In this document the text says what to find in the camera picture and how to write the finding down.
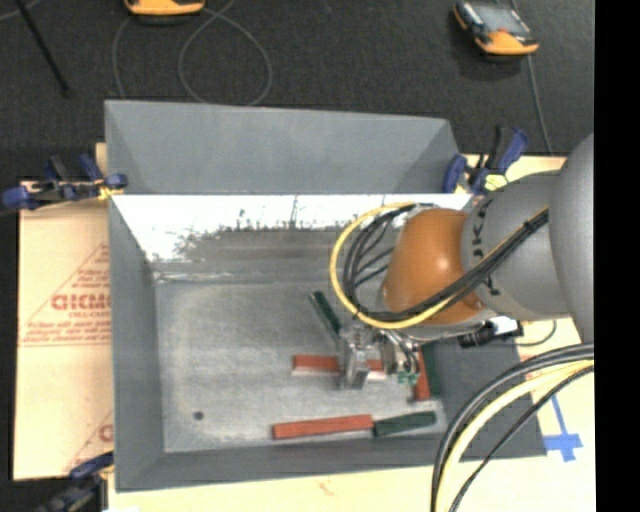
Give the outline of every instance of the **black cable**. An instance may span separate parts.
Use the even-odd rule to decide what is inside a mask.
[[[38,5],[40,2],[42,2],[42,0],[34,0],[33,2],[28,3],[25,7],[27,9],[31,9],[32,7],[35,7],[36,5]],[[15,18],[16,16],[20,16],[19,9],[0,15],[0,21],[8,20],[9,18]]]
[[[377,245],[380,240],[382,240],[381,236],[372,242],[372,244],[365,249],[365,246],[369,239],[376,233],[378,229],[383,227],[383,232],[388,224],[393,222],[396,217],[399,217],[403,213],[409,212],[414,209],[417,204],[411,204],[404,206],[402,208],[398,208],[396,210],[392,210],[384,213],[373,219],[373,221],[367,226],[366,229],[361,230],[358,235],[355,237],[355,240],[351,244],[349,251],[345,257],[344,261],[344,270],[342,274],[342,287],[347,297],[351,299],[354,304],[357,304],[359,301],[356,296],[356,287],[354,286],[354,279],[356,277],[355,269],[357,265],[359,265],[360,260],[366,256],[374,247]]]
[[[416,304],[408,309],[399,312],[375,312],[370,311],[363,304],[361,304],[357,297],[355,296],[355,288],[354,283],[352,281],[352,277],[349,273],[350,267],[352,266],[353,252],[354,250],[357,252],[360,250],[361,246],[357,246],[359,243],[360,236],[356,239],[356,243],[351,247],[347,260],[345,261],[345,272],[343,274],[343,289],[347,296],[351,299],[352,303],[358,307],[358,310],[364,313],[371,318],[375,318],[376,320],[382,321],[402,321],[407,320],[415,315],[420,314],[421,312],[430,309],[444,300],[448,300],[449,303],[447,307],[451,307],[456,302],[462,300],[466,295],[468,295],[474,288],[476,288],[480,283],[490,275],[499,265],[502,264],[506,258],[508,258],[524,241],[529,238],[533,233],[535,233],[542,226],[547,224],[549,220],[549,209],[545,208],[540,213],[525,221],[520,228],[518,228],[508,239],[504,241],[504,243],[495,250],[490,256],[486,257],[482,260],[478,265],[476,265],[473,269],[464,274],[461,278],[451,283],[449,286],[445,287],[443,290],[439,291],[435,295],[429,297],[428,299],[422,301],[419,304]],[[371,236],[369,231],[364,232],[364,237]]]
[[[27,9],[27,6],[24,5],[22,0],[14,0],[14,1],[16,3],[16,6],[18,7],[18,10],[20,11],[20,14],[22,14],[24,21],[29,27],[29,30],[31,31],[31,35],[33,35],[33,38],[36,40],[36,43],[40,48],[40,52],[42,53],[45,60],[47,61],[47,64],[49,64],[49,68],[51,69],[51,72],[53,73],[56,80],[58,81],[58,85],[60,86],[60,93],[65,99],[72,98],[74,95],[73,89],[71,89],[71,87],[65,80],[64,76],[62,75],[62,72],[60,71],[58,64],[56,63],[55,59],[53,58],[53,55],[51,54],[51,51],[49,50],[49,47],[47,46],[47,43],[42,37],[42,34],[40,34],[40,30],[38,29],[38,26],[35,24],[35,22],[33,21],[33,18],[31,17],[31,14],[29,13],[29,9]]]
[[[538,347],[540,345],[543,345],[544,343],[549,341],[553,337],[553,335],[556,333],[556,331],[558,330],[558,322],[555,321],[555,320],[552,320],[552,322],[553,322],[553,326],[551,327],[551,331],[549,331],[549,334],[547,334],[541,340],[532,341],[530,343],[519,343],[517,341],[514,341],[513,344],[518,346],[518,347]]]
[[[593,344],[570,345],[550,350],[509,368],[471,397],[450,422],[443,435],[438,453],[436,454],[431,481],[431,511],[435,512],[435,503],[440,478],[442,476],[442,469],[453,444],[460,435],[460,432],[464,429],[464,426],[478,412],[478,410],[480,410],[487,400],[491,398],[497,389],[506,384],[513,383],[513,381],[516,381],[517,383],[521,378],[531,372],[543,370],[559,364],[573,363],[593,358]]]
[[[354,288],[358,288],[358,286],[360,286],[360,285],[366,283],[367,281],[373,279],[377,275],[382,274],[385,270],[387,270],[387,268],[389,268],[389,265],[384,265],[383,267],[380,267],[378,270],[374,270],[373,272],[370,272],[366,276],[358,279],[355,283],[353,283],[353,287]]]
[[[486,455],[486,457],[482,460],[482,462],[480,463],[480,465],[475,469],[475,471],[469,476],[469,478],[467,478],[467,480],[465,480],[464,484],[462,484],[462,487],[460,488],[460,490],[458,491],[458,494],[456,494],[455,499],[453,500],[453,502],[451,503],[451,507],[449,508],[449,512],[456,512],[458,510],[458,508],[460,507],[460,503],[462,502],[462,499],[464,498],[465,494],[467,493],[467,491],[469,490],[469,487],[471,487],[471,484],[475,481],[475,479],[477,478],[477,476],[480,474],[480,472],[485,468],[485,466],[487,464],[489,464],[489,462],[492,460],[492,458],[495,456],[495,454],[505,445],[507,444],[514,435],[516,435],[520,429],[522,429],[522,427],[524,425],[527,424],[527,422],[533,417],[533,415],[538,412],[547,402],[549,402],[549,400],[551,400],[551,398],[556,395],[557,393],[559,393],[562,389],[564,389],[565,387],[567,387],[569,384],[571,384],[573,381],[584,377],[585,375],[589,374],[589,373],[593,373],[594,368],[590,367],[590,368],[585,368],[583,370],[580,370],[576,373],[574,373],[573,375],[570,375],[569,377],[567,377],[566,379],[564,379],[563,381],[561,381],[559,384],[557,384],[556,386],[554,386],[548,393],[546,393],[538,402],[536,402],[534,405],[532,405],[529,409],[527,409],[527,411],[520,416],[520,418],[518,418],[518,420],[513,424],[513,426],[505,433],[505,435],[500,438],[500,440],[498,441],[498,443],[491,449],[491,451]]]

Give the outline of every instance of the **cable bundle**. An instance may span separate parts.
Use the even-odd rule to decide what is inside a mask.
[[[474,479],[496,452],[504,446],[553,395],[575,379],[592,373],[593,371],[594,345],[571,345],[545,352],[510,368],[474,395],[465,406],[460,409],[443,436],[433,466],[430,512],[456,511]],[[532,372],[540,373],[528,380],[523,380],[525,376]],[[490,397],[495,394],[496,390],[507,385],[509,385],[510,388],[506,392],[503,392],[497,398],[490,401]],[[480,429],[499,411],[518,398],[548,385],[553,385],[552,389],[518,419],[452,498],[452,467],[460,460],[464,451]]]
[[[355,318],[379,329],[403,329],[417,325],[432,317],[436,313],[454,305],[473,291],[489,274],[495,271],[502,262],[507,259],[529,236],[544,226],[549,221],[549,209],[544,208],[539,213],[524,222],[511,236],[494,247],[475,267],[465,273],[461,278],[449,286],[411,308],[399,312],[370,311],[357,298],[356,289],[364,281],[384,271],[385,267],[358,279],[362,272],[373,263],[379,261],[382,253],[366,264],[360,266],[362,258],[368,254],[382,239],[391,221],[397,216],[409,212],[420,205],[419,203],[394,203],[375,208],[357,218],[349,224],[338,237],[331,253],[329,263],[329,276],[333,289],[342,304]],[[356,237],[351,249],[347,253],[344,263],[342,283],[338,279],[337,266],[340,251],[356,228],[365,221],[372,220],[367,228]],[[373,243],[366,247],[366,243],[376,233],[382,230]]]

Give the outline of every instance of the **orange device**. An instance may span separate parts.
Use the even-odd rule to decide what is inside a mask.
[[[205,0],[124,0],[129,11],[151,21],[153,18],[196,14],[204,8]]]
[[[453,14],[487,57],[523,57],[540,46],[529,27],[510,7],[459,0]]]

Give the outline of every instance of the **yellow cable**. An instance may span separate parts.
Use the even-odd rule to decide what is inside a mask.
[[[334,289],[334,291],[336,293],[336,296],[338,297],[338,300],[340,300],[340,302],[342,302],[343,306],[345,308],[347,308],[347,310],[350,313],[352,313],[354,315],[354,317],[358,318],[359,320],[361,320],[365,324],[371,325],[372,327],[377,327],[378,329],[406,329],[407,327],[412,327],[414,325],[422,323],[425,320],[427,320],[428,318],[431,318],[436,313],[439,313],[440,311],[445,309],[449,305],[449,303],[451,303],[455,298],[453,296],[452,297],[448,297],[445,300],[439,302],[438,304],[436,304],[436,305],[434,305],[434,306],[432,306],[432,307],[430,307],[428,309],[425,309],[424,311],[416,314],[415,316],[413,316],[411,318],[407,318],[405,320],[397,320],[397,321],[392,321],[392,322],[386,322],[386,321],[383,321],[383,320],[378,320],[376,318],[372,318],[372,317],[362,313],[361,311],[359,311],[358,307],[355,304],[353,304],[349,300],[349,298],[345,295],[344,290],[342,289],[342,286],[340,285],[340,279],[338,278],[338,256],[340,254],[340,250],[342,249],[342,246],[346,242],[346,240],[349,237],[349,235],[351,233],[353,233],[353,231],[358,226],[360,226],[364,221],[366,221],[367,219],[369,219],[371,217],[375,217],[376,215],[378,215],[379,213],[384,212],[385,210],[397,210],[397,209],[400,209],[400,208],[403,208],[405,206],[409,206],[409,205],[412,205],[412,204],[417,205],[418,203],[411,202],[411,201],[404,202],[404,203],[392,203],[392,204],[388,204],[388,205],[379,206],[378,208],[374,208],[373,210],[370,210],[370,211],[364,213],[363,215],[358,217],[356,220],[354,220],[351,224],[349,224],[342,231],[342,233],[338,237],[338,240],[336,241],[335,245],[333,246],[333,251],[331,252],[331,259],[329,261],[329,278],[331,279],[331,285],[333,286],[333,289]],[[506,243],[507,240],[508,240],[508,238],[503,240],[502,242],[500,242],[496,247],[494,247],[491,251],[489,251],[489,253],[477,265],[480,265],[480,264],[484,263],[497,250],[499,250]]]
[[[478,431],[498,412],[504,409],[507,405],[511,404],[521,396],[529,393],[541,386],[548,383],[558,384],[562,380],[570,377],[571,375],[579,372],[585,368],[593,366],[594,362],[590,361],[578,361],[575,363],[562,365],[555,370],[549,370],[545,373],[537,375],[536,377],[527,380],[504,394],[500,395],[493,402],[487,405],[462,431],[457,441],[453,445],[449,457],[442,468],[442,474],[440,477],[440,485],[437,494],[436,512],[447,512],[452,505],[457,488],[453,488],[451,485],[451,473],[452,467],[457,464],[462,455],[464,454],[467,446],[475,438]]]

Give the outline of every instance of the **black wire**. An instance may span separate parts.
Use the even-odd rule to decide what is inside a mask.
[[[345,295],[349,297],[353,304],[358,304],[358,298],[356,294],[355,277],[357,276],[356,269],[358,268],[360,261],[366,256],[375,246],[380,243],[384,232],[389,224],[393,222],[396,217],[399,217],[403,213],[409,212],[414,209],[418,204],[411,204],[384,213],[373,219],[373,221],[367,226],[366,229],[361,230],[356,236],[355,240],[351,244],[349,251],[345,257],[344,270],[342,274],[342,288]],[[382,227],[382,234],[380,234],[368,247],[366,247],[369,239],[376,233],[378,229]]]
[[[532,341],[530,343],[518,343],[517,341],[514,341],[513,344],[518,346],[518,347],[538,347],[538,346],[546,343],[547,341],[549,341],[553,337],[553,335],[558,330],[558,322],[556,322],[555,320],[552,320],[552,322],[553,322],[553,327],[551,327],[551,331],[549,332],[549,334],[547,334],[541,340]]]
[[[567,347],[550,350],[509,368],[473,395],[453,418],[440,443],[433,465],[430,510],[435,512],[435,503],[438,495],[440,478],[442,476],[442,469],[449,457],[453,444],[468,421],[477,413],[478,410],[480,410],[481,407],[483,407],[498,388],[501,388],[508,383],[515,385],[526,374],[534,371],[543,370],[558,364],[573,363],[593,358],[593,344],[569,345]]]
[[[380,254],[378,254],[377,256],[375,256],[374,258],[371,258],[369,261],[367,261],[364,265],[362,265],[361,267],[356,267],[356,272],[355,272],[355,276],[359,276],[360,274],[362,274],[362,272],[364,272],[366,269],[370,268],[371,266],[375,265],[376,263],[378,263],[378,261],[380,261],[382,258],[384,258],[385,256],[388,256],[389,254],[391,254],[393,252],[393,247],[390,249],[386,249],[384,251],[382,251]]]
[[[358,288],[358,286],[366,283],[367,281],[373,279],[374,277],[376,277],[379,274],[382,274],[385,270],[387,270],[387,268],[389,268],[389,265],[384,265],[383,267],[380,267],[378,270],[374,270],[373,272],[370,272],[369,274],[367,274],[366,276],[364,276],[361,279],[358,279],[354,284],[353,287],[354,288]]]
[[[366,308],[361,304],[355,296],[354,283],[349,273],[351,265],[352,253],[358,251],[360,247],[351,247],[349,254],[347,255],[347,261],[345,262],[345,273],[343,277],[343,288],[348,297],[350,297],[352,303],[358,308],[358,311],[363,314],[375,318],[376,320],[383,321],[402,321],[412,318],[421,312],[430,309],[444,300],[449,300],[447,307],[451,307],[456,302],[462,300],[468,295],[474,288],[490,275],[502,262],[509,257],[524,241],[529,238],[538,229],[544,226],[549,220],[549,209],[545,208],[540,213],[535,215],[529,221],[524,222],[518,230],[514,232],[508,239],[505,240],[503,245],[497,249],[491,256],[485,258],[482,262],[476,265],[469,272],[464,274],[461,278],[445,287],[435,295],[429,297],[423,302],[416,304],[408,309],[399,312],[375,312]],[[364,238],[371,236],[370,232],[365,232]]]
[[[476,468],[476,470],[467,478],[467,480],[462,484],[462,487],[458,491],[455,499],[451,503],[451,507],[449,508],[449,512],[456,512],[460,507],[460,503],[464,498],[465,494],[471,487],[471,484],[475,481],[480,472],[485,468],[489,461],[495,456],[495,454],[505,445],[507,444],[515,434],[517,434],[520,429],[527,424],[527,422],[533,417],[533,415],[538,412],[551,398],[560,392],[562,389],[567,387],[573,381],[584,377],[589,373],[593,373],[594,368],[585,368],[580,370],[573,375],[570,375],[562,382],[553,387],[547,394],[545,394],[537,403],[532,405],[518,420],[513,424],[513,426],[505,433],[505,435],[498,441],[498,443],[491,449],[491,451],[487,454],[487,456],[482,460],[480,465]]]

